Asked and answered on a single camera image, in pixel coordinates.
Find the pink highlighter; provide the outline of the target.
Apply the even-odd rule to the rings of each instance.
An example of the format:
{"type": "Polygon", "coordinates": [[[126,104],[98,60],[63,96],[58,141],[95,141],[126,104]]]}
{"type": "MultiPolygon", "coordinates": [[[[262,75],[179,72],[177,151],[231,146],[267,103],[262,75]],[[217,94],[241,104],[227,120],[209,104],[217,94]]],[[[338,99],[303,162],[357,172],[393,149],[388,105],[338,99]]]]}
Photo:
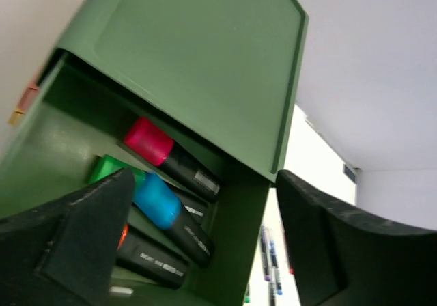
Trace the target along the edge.
{"type": "Polygon", "coordinates": [[[217,202],[220,180],[188,150],[146,117],[123,140],[133,152],[210,203],[217,202]]]}

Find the orange highlighter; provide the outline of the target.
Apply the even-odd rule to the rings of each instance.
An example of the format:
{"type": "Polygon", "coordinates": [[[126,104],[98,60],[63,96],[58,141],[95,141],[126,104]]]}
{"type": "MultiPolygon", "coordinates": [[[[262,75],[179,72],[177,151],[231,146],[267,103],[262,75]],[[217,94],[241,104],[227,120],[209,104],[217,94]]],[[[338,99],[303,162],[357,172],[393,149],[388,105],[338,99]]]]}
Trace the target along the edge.
{"type": "Polygon", "coordinates": [[[189,263],[180,254],[126,224],[117,249],[117,265],[168,288],[180,288],[189,263]]]}

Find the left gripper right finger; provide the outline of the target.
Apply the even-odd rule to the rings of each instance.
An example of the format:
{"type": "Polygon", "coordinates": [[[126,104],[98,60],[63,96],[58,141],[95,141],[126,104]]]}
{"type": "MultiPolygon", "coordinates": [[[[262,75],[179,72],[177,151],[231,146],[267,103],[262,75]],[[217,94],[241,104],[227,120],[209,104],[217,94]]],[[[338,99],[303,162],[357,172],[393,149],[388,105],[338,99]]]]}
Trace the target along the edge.
{"type": "Polygon", "coordinates": [[[368,213],[292,172],[276,179],[302,305],[435,305],[436,232],[368,213]]]}

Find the green drawer box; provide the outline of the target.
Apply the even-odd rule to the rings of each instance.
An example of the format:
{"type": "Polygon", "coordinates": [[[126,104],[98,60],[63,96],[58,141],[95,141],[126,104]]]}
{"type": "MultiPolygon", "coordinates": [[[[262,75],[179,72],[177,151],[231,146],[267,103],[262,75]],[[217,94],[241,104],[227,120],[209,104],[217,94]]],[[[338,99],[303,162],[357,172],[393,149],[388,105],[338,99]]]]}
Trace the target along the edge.
{"type": "Polygon", "coordinates": [[[221,182],[203,222],[216,250],[178,290],[115,268],[106,305],[241,305],[269,188],[284,165],[308,17],[298,0],[86,0],[1,154],[1,215],[86,185],[149,118],[221,182]]]}

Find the blue highlighter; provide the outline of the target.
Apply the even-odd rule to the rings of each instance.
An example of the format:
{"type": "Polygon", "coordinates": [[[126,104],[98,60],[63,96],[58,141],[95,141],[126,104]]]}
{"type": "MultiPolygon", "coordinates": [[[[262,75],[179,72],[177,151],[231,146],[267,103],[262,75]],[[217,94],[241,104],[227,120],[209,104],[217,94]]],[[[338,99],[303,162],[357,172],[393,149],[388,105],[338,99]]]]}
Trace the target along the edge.
{"type": "Polygon", "coordinates": [[[214,243],[157,174],[146,173],[136,189],[134,204],[194,263],[203,268],[210,264],[214,243]]]}

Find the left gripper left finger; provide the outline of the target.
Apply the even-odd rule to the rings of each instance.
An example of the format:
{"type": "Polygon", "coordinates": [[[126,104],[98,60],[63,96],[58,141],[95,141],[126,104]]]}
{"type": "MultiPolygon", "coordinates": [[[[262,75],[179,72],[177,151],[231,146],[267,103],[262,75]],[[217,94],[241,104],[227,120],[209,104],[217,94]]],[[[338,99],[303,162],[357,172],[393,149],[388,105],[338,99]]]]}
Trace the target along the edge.
{"type": "Polygon", "coordinates": [[[120,169],[1,219],[2,305],[103,305],[135,191],[120,169]]]}

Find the green highlighter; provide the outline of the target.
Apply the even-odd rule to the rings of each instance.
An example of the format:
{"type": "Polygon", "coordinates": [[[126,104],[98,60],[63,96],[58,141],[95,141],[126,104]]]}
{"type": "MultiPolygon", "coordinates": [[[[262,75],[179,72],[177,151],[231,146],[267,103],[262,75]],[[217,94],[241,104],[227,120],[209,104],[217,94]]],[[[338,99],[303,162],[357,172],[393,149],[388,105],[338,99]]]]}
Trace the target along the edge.
{"type": "MultiPolygon", "coordinates": [[[[115,173],[116,171],[130,168],[135,177],[136,188],[141,186],[146,179],[147,171],[138,169],[116,159],[108,154],[103,157],[99,157],[96,162],[94,169],[89,177],[89,183],[99,181],[100,179],[115,173]]],[[[184,207],[191,213],[193,218],[202,224],[205,218],[206,212],[208,210],[208,205],[205,201],[200,200],[198,197],[194,196],[192,193],[182,190],[181,188],[166,182],[167,186],[179,197],[184,207]]]]}

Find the orange cardboard box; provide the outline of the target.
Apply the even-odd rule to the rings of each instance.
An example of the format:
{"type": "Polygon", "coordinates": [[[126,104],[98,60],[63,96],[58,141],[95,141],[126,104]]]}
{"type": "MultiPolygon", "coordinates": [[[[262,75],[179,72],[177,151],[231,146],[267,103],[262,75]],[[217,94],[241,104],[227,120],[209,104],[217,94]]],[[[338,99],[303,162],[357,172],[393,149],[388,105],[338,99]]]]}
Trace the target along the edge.
{"type": "Polygon", "coordinates": [[[26,113],[28,108],[33,104],[34,100],[36,99],[39,91],[40,88],[36,85],[36,83],[30,82],[30,84],[28,84],[28,86],[24,90],[17,104],[17,109],[22,113],[26,113]]]}

